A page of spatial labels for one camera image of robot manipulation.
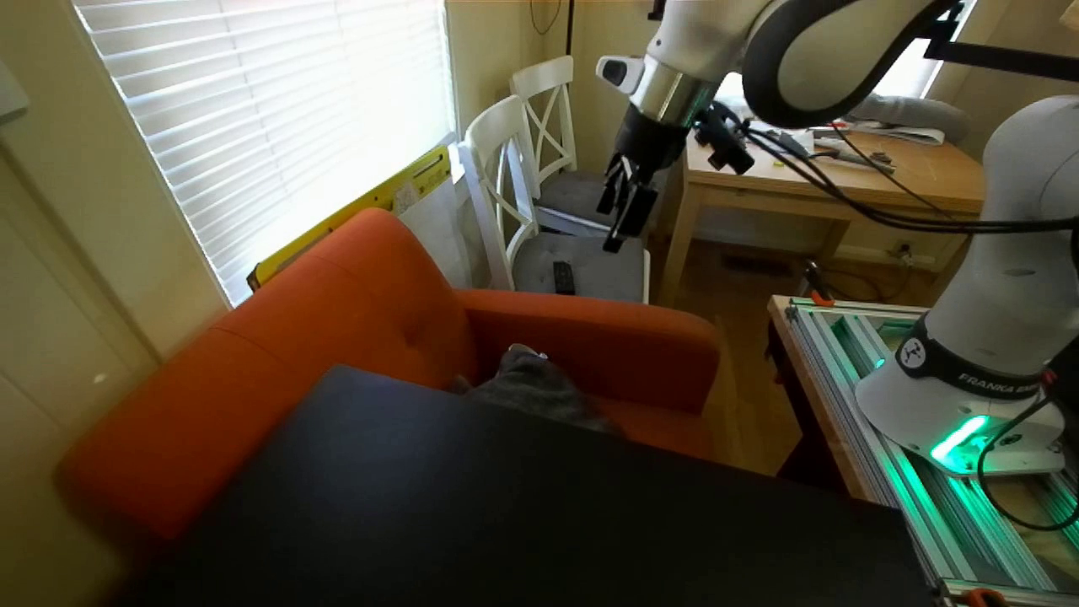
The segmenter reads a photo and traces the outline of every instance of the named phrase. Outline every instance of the black table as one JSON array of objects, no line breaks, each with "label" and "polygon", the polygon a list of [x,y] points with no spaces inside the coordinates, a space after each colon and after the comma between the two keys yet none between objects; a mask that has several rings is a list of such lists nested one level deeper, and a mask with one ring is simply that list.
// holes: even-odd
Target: black table
[{"label": "black table", "polygon": [[934,603],[901,514],[361,370],[128,603]]}]

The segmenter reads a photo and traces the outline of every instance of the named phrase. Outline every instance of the white window blinds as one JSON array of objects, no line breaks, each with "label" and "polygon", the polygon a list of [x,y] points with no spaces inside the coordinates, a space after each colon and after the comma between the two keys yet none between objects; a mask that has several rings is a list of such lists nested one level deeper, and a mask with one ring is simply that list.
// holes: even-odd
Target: white window blinds
[{"label": "white window blinds", "polygon": [[445,0],[74,0],[226,298],[452,133]]}]

